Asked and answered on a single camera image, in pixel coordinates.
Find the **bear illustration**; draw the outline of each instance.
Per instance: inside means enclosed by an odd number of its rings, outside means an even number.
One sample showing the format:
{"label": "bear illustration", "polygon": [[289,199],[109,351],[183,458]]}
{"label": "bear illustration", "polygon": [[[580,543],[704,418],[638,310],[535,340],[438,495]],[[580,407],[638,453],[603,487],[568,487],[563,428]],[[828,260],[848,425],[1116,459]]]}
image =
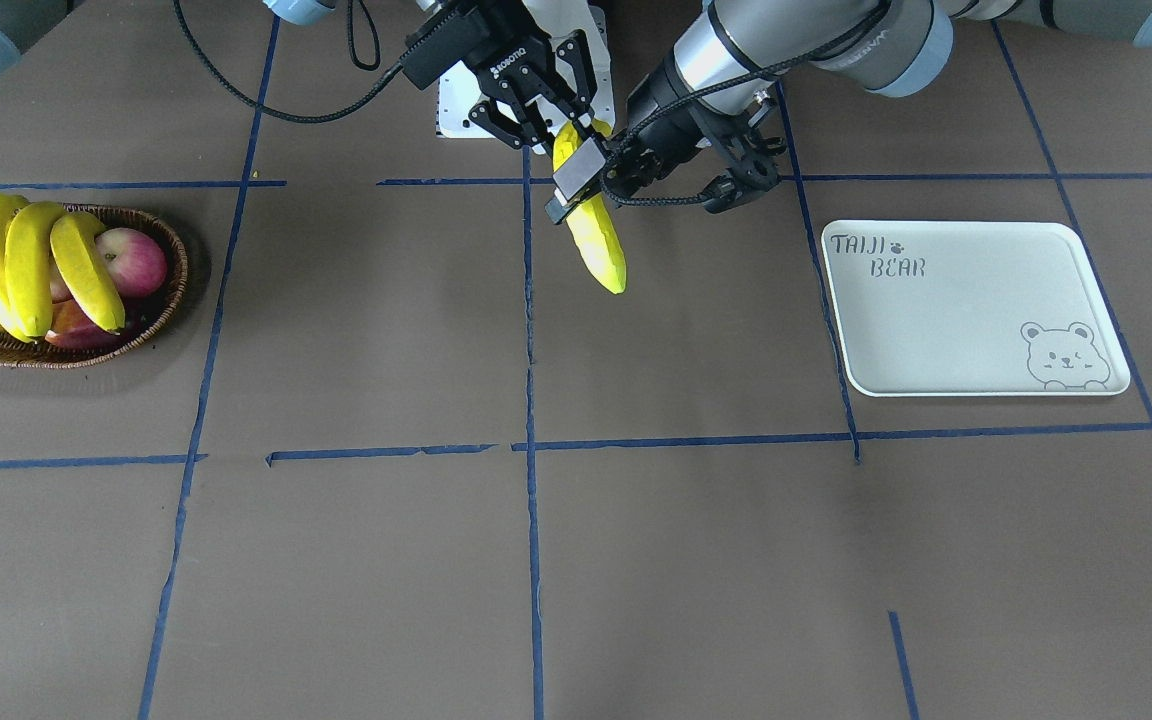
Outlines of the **bear illustration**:
{"label": "bear illustration", "polygon": [[1038,323],[1020,325],[1029,342],[1029,374],[1046,389],[1105,389],[1111,364],[1096,348],[1092,328],[1070,323],[1069,329],[1048,331]]}

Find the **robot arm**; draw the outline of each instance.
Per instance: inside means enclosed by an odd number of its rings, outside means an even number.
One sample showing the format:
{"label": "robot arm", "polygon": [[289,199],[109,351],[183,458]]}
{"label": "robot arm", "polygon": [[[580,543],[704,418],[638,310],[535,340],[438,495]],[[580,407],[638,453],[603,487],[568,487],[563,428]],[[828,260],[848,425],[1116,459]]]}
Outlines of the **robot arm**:
{"label": "robot arm", "polygon": [[627,202],[706,146],[728,170],[687,200],[719,213],[758,199],[780,182],[782,143],[758,132],[780,74],[812,63],[878,94],[912,94],[940,73],[952,37],[932,0],[713,0],[630,94],[626,131],[585,143],[554,173],[550,219],[600,190]]}
{"label": "robot arm", "polygon": [[[338,5],[264,1],[296,23],[314,22]],[[628,127],[604,138],[591,122],[594,74],[584,32],[552,44],[524,0],[415,1],[433,12],[407,38],[399,61],[417,88],[427,88],[463,61],[485,97],[469,119],[490,135],[514,147],[552,149],[553,132],[538,111],[539,101],[546,101],[561,109],[585,141],[554,173],[556,197],[547,206],[554,222],[599,190],[622,204],[658,204],[635,202],[632,196],[703,147],[722,156],[728,170],[688,200],[718,213],[756,199],[778,180],[772,158],[782,145],[763,138],[758,126],[771,108],[765,90],[780,74],[811,63],[844,74],[877,94],[910,94],[943,67],[952,48],[950,16],[1014,18],[1152,46],[1152,0],[705,0],[700,16],[631,93]],[[0,0],[0,73],[79,5],[83,0]],[[558,60],[571,69],[573,82],[558,71]],[[349,111],[361,108],[380,88]],[[751,113],[755,103],[758,109]],[[300,122],[344,114],[348,111]]]}

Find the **woven basket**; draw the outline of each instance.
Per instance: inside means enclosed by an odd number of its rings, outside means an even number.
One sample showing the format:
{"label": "woven basket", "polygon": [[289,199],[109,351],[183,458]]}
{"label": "woven basket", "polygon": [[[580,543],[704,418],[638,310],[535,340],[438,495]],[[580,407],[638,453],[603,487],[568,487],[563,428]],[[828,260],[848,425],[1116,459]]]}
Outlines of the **woven basket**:
{"label": "woven basket", "polygon": [[184,243],[180,236],[162,220],[132,209],[108,209],[104,205],[74,205],[65,203],[65,207],[85,210],[101,219],[111,228],[132,228],[154,238],[168,259],[168,278],[159,288],[141,304],[141,313],[146,316],[145,329],[137,336],[128,338],[127,342],[101,350],[63,350],[46,342],[24,343],[0,333],[0,367],[88,367],[114,357],[130,353],[134,348],[145,344],[157,332],[168,324],[177,311],[180,300],[184,296],[185,281],[189,275],[189,260],[185,258]]}

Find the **black cable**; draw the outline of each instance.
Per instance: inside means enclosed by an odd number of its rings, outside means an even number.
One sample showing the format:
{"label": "black cable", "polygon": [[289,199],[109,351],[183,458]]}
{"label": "black cable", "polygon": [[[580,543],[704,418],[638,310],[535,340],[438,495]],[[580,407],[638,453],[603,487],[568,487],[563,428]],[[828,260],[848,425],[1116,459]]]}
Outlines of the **black cable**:
{"label": "black cable", "polygon": [[353,0],[348,0],[346,3],[344,38],[349,45],[349,61],[351,61],[353,67],[371,73],[371,70],[380,68],[380,33],[376,31],[376,23],[371,20],[367,5],[358,0],[358,6],[362,8],[362,17],[367,18],[367,26],[371,28],[371,50],[372,55],[376,55],[376,60],[371,61],[371,63],[364,63],[364,61],[358,59],[358,51],[353,46]]}
{"label": "black cable", "polygon": [[394,65],[389,65],[389,69],[385,70],[385,73],[381,74],[380,78],[376,82],[374,85],[371,86],[371,90],[369,90],[366,94],[362,96],[361,99],[358,99],[356,103],[353,103],[353,105],[348,105],[346,106],[346,108],[334,111],[334,113],[328,113],[325,115],[297,115],[294,113],[285,113],[281,109],[274,109],[271,108],[268,105],[252,100],[251,97],[243,94],[241,90],[235,88],[233,83],[229,82],[228,78],[226,78],[222,74],[220,74],[220,70],[217,69],[217,66],[211,63],[211,59],[207,58],[207,54],[204,53],[204,51],[202,51],[202,46],[198,45],[197,38],[194,37],[194,32],[189,31],[189,23],[185,22],[184,13],[182,9],[180,9],[180,0],[172,0],[172,9],[175,10],[175,15],[177,15],[180,32],[184,33],[184,38],[189,41],[189,47],[191,47],[194,54],[198,56],[198,60],[202,61],[202,65],[204,65],[204,67],[207,68],[207,73],[211,73],[211,77],[214,77],[215,82],[220,83],[221,88],[228,90],[229,94],[237,97],[237,99],[241,100],[243,105],[247,105],[248,108],[259,109],[262,113],[265,113],[271,118],[287,120],[287,122],[289,123],[302,123],[302,124],[329,123],[332,122],[332,120],[339,120],[341,118],[346,118],[346,115],[353,114],[355,113],[355,111],[362,108],[362,106],[366,105],[367,103],[371,103],[371,100],[374,99],[374,97],[379,96],[380,91],[384,90],[385,86],[388,86],[389,83],[393,82],[393,79],[397,77],[397,74],[402,73],[403,69],[403,58],[406,58],[406,54],[403,54],[402,58],[394,60]]}
{"label": "black cable", "polygon": [[854,40],[854,38],[864,37],[872,31],[874,26],[878,26],[879,22],[886,17],[887,10],[890,8],[890,0],[882,0],[877,8],[870,10],[869,15],[856,24],[856,28],[850,29],[850,31],[844,32],[831,41],[820,45],[817,50],[810,50],[808,53],[790,58],[788,60],[782,60],[780,63],[767,65],[767,67],[755,68],[749,73],[742,74],[742,76],[736,76],[730,79],[723,79],[723,82],[714,83],[707,88],[700,88],[700,90],[694,90],[687,92],[687,94],[681,94],[676,97],[675,100],[666,103],[660,108],[651,111],[644,119],[639,120],[631,127],[627,129],[626,136],[621,137],[617,143],[616,149],[612,150],[611,154],[607,156],[607,164],[604,165],[602,173],[599,173],[599,187],[602,188],[602,195],[609,197],[613,202],[620,205],[631,206],[631,209],[662,209],[664,206],[672,205],[700,205],[702,202],[713,200],[714,197],[707,192],[698,192],[696,195],[689,195],[685,197],[623,197],[614,192],[607,184],[607,168],[614,167],[617,161],[620,161],[623,156],[626,156],[626,147],[630,145],[630,142],[639,137],[646,127],[657,122],[660,118],[666,118],[670,113],[676,113],[677,109],[684,108],[684,106],[690,105],[700,100],[702,97],[707,94],[713,94],[714,92],[722,92],[725,90],[732,90],[732,88],[745,85],[746,82],[751,79],[764,78],[765,76],[780,76],[781,73],[787,73],[788,69],[796,67],[796,65],[803,65],[808,60],[816,59],[819,55],[829,53],[829,51],[835,50],[840,45],[844,45],[846,41]]}

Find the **bunch of bananas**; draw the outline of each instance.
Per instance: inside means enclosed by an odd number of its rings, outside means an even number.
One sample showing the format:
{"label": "bunch of bananas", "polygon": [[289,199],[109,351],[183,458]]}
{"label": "bunch of bananas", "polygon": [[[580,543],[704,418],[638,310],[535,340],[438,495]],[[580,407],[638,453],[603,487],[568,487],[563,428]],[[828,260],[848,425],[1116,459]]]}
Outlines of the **bunch of bananas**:
{"label": "bunch of bananas", "polygon": [[92,323],[109,333],[122,329],[123,301],[96,251],[103,232],[105,225],[91,213],[0,194],[0,332],[31,343],[46,336],[52,262]]}

